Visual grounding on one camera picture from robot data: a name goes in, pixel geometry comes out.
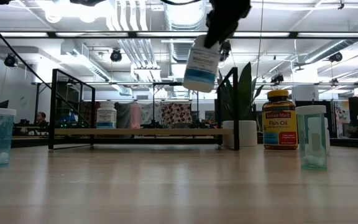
person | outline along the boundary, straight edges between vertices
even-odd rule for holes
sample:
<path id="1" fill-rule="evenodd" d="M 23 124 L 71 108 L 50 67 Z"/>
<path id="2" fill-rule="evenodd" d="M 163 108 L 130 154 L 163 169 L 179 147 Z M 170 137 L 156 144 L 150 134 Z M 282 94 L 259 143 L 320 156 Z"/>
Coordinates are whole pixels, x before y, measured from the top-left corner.
<path id="1" fill-rule="evenodd" d="M 48 126 L 48 123 L 46 122 L 45 118 L 47 115 L 44 112 L 38 112 L 37 113 L 37 126 L 40 127 L 46 127 Z"/>

wall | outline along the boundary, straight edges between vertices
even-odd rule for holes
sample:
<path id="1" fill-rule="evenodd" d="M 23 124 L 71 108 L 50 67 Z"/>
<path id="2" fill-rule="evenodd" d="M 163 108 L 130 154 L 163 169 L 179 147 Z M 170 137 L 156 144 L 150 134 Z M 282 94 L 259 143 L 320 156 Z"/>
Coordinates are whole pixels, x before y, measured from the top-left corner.
<path id="1" fill-rule="evenodd" d="M 21 68 L 7 68 L 0 60 L 0 102 L 9 100 L 9 108 L 16 110 L 15 122 L 34 121 L 36 86 L 32 74 Z"/>

white pill bottle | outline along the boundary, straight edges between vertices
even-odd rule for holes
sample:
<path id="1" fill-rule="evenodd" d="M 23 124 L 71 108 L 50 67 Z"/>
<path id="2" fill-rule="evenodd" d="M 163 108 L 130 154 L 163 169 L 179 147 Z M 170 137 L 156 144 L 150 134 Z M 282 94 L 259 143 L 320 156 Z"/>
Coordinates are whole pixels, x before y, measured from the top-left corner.
<path id="1" fill-rule="evenodd" d="M 98 109 L 96 128 L 116 128 L 117 110 L 114 109 L 114 105 L 103 106 Z"/>
<path id="2" fill-rule="evenodd" d="M 189 51 L 183 87 L 209 93 L 214 89 L 219 63 L 219 45 L 215 43 L 210 49 L 204 47 L 206 35 L 198 36 Z"/>

computer monitor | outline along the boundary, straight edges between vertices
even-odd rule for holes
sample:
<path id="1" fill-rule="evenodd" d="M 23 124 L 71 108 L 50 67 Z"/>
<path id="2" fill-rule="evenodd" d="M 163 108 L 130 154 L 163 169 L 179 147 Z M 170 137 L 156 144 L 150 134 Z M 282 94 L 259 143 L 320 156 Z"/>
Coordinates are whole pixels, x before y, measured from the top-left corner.
<path id="1" fill-rule="evenodd" d="M 8 105 L 9 105 L 9 100 L 0 102 L 0 108 L 7 108 Z"/>

fish oil bottle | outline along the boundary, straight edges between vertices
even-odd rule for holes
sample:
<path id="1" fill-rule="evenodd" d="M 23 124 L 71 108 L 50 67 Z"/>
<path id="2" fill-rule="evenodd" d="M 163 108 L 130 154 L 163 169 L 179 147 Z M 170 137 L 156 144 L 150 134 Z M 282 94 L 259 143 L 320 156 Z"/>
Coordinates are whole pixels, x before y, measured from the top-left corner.
<path id="1" fill-rule="evenodd" d="M 298 148 L 295 104 L 288 97 L 288 90 L 267 93 L 268 102 L 262 107 L 265 149 Z"/>

